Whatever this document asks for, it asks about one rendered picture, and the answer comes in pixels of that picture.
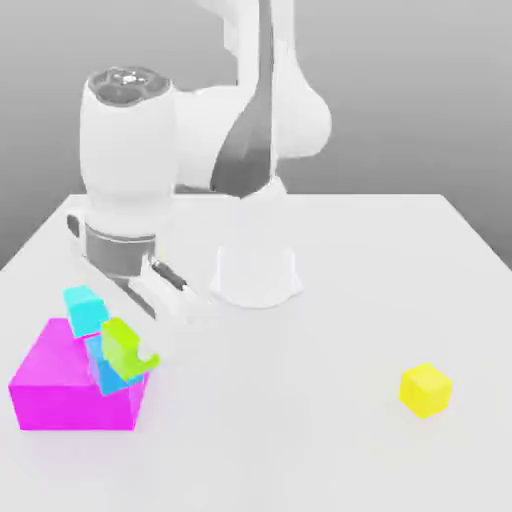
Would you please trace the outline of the small cyan cube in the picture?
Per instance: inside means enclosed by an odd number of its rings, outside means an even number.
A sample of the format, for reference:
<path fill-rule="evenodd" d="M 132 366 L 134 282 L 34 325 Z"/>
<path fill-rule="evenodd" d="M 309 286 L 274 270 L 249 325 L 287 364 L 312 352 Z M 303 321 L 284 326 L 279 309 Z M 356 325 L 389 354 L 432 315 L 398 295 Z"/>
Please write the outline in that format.
<path fill-rule="evenodd" d="M 103 299 L 87 285 L 67 288 L 63 297 L 75 338 L 100 332 L 102 324 L 110 319 Z"/>

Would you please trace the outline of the small blue cube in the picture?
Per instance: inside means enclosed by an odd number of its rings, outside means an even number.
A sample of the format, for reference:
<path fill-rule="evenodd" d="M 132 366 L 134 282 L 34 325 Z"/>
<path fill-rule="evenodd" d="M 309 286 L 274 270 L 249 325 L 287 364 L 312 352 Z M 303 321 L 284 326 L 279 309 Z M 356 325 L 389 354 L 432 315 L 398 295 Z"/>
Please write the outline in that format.
<path fill-rule="evenodd" d="M 97 333 L 85 340 L 90 373 L 103 396 L 142 384 L 147 375 L 142 374 L 127 381 L 112 368 L 102 351 L 102 336 Z"/>

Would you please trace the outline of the small lime green cube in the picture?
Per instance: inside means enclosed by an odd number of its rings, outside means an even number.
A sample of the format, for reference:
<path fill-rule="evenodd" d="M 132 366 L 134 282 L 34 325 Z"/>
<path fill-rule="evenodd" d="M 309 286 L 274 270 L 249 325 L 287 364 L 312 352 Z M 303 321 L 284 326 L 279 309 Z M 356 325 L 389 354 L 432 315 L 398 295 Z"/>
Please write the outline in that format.
<path fill-rule="evenodd" d="M 104 358 L 124 381 L 143 375 L 160 364 L 158 354 L 152 354 L 148 359 L 139 357 L 140 338 L 120 317 L 105 321 L 101 336 Z"/>

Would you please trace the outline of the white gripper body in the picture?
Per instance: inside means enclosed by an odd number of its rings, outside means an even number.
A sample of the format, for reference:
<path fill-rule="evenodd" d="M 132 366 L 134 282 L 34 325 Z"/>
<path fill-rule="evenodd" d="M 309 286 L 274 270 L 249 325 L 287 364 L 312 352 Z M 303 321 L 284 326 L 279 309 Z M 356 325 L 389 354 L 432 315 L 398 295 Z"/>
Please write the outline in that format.
<path fill-rule="evenodd" d="M 132 215 L 69 211 L 66 224 L 78 255 L 95 279 L 121 290 L 149 318 L 158 318 L 145 275 L 156 250 L 156 231 Z"/>

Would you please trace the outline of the small yellow cube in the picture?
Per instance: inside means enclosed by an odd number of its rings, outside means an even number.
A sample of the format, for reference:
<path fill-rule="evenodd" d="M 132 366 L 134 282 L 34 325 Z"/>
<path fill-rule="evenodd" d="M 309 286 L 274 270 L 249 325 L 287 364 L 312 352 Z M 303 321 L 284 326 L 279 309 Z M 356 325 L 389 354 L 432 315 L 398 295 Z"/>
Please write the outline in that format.
<path fill-rule="evenodd" d="M 400 381 L 399 399 L 417 417 L 426 419 L 445 410 L 453 381 L 431 363 L 406 370 Z"/>

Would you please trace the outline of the large magenta box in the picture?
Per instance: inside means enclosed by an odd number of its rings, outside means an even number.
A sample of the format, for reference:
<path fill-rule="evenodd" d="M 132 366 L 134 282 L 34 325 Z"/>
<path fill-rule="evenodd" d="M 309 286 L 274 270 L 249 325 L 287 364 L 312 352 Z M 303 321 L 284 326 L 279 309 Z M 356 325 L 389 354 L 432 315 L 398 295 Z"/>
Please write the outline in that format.
<path fill-rule="evenodd" d="M 149 375 L 142 384 L 103 396 L 89 370 L 89 337 L 75 338 L 66 318 L 47 321 L 9 383 L 22 430 L 135 428 Z"/>

